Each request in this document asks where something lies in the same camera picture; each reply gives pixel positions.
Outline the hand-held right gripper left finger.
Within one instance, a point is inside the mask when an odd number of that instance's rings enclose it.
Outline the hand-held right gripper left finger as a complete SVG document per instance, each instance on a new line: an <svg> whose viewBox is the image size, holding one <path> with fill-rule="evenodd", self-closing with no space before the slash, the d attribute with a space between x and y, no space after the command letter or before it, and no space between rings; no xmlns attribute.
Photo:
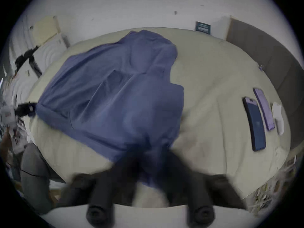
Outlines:
<svg viewBox="0 0 304 228"><path fill-rule="evenodd" d="M130 149L111 168L93 173L76 174L61 193L59 207L88 204L86 219L91 225L114 224L114 198L122 188L135 192L142 151Z"/></svg>

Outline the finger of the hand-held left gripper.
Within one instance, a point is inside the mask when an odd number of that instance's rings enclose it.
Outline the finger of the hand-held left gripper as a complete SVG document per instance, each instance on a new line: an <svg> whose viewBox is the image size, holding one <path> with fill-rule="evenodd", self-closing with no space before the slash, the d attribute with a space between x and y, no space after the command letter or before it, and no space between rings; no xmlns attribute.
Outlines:
<svg viewBox="0 0 304 228"><path fill-rule="evenodd" d="M24 117L24 116L35 116L35 112L36 112L36 105L37 103L34 102L27 102L27 103L23 103L23 104L19 104L17 106L17 108L14 110L15 115L17 117Z"/></svg>

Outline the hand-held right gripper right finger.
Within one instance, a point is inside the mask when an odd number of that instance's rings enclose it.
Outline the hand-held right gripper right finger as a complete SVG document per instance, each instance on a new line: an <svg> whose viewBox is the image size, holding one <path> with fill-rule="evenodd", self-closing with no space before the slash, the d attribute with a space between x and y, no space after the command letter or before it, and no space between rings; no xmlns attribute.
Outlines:
<svg viewBox="0 0 304 228"><path fill-rule="evenodd" d="M187 205L188 226L210 226L214 206L246 210L225 174L195 171L171 150L151 154L151 180L165 193L170 207Z"/></svg>

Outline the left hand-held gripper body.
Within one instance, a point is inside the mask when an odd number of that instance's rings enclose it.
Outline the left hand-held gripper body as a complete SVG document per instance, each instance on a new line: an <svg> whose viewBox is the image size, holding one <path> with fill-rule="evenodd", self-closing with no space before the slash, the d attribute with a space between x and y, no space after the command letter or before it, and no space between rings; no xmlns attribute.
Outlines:
<svg viewBox="0 0 304 228"><path fill-rule="evenodd" d="M17 128L17 116L15 110L16 104L4 104L1 103L0 107L0 122L3 127Z"/></svg>

